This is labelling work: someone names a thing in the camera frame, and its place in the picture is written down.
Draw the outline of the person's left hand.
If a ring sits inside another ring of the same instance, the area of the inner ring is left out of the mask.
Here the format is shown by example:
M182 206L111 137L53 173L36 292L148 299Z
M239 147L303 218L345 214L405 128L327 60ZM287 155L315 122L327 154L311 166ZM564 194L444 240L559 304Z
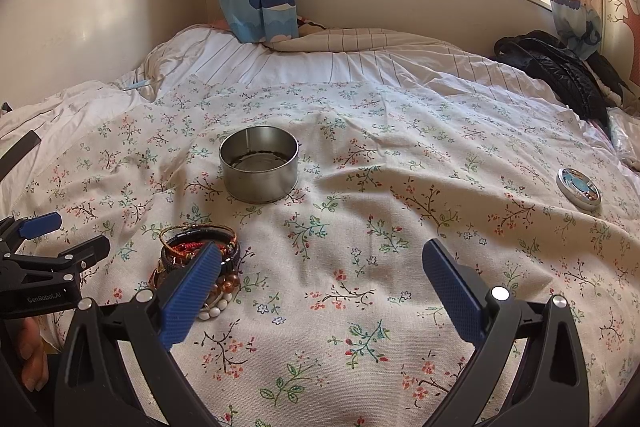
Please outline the person's left hand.
M28 391L40 391L49 380L49 366L38 323L31 317L22 320L16 345L23 361L23 385Z

